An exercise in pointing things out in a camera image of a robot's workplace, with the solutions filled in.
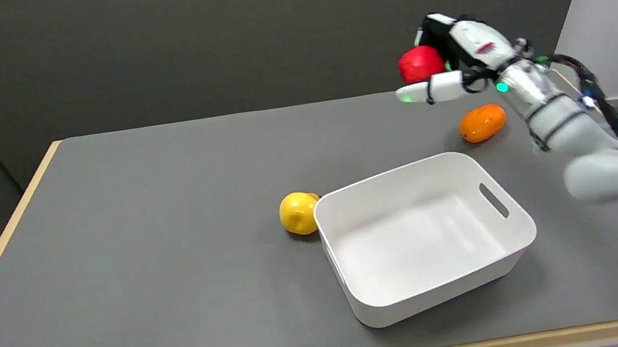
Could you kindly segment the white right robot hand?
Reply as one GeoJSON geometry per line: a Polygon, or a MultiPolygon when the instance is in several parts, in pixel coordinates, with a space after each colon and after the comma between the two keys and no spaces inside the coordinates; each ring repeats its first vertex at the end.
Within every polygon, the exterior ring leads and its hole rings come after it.
{"type": "Polygon", "coordinates": [[[476,94],[476,83],[499,79],[520,56],[503,34],[467,16],[426,14],[414,45],[398,61],[401,103],[430,105],[476,94]]]}

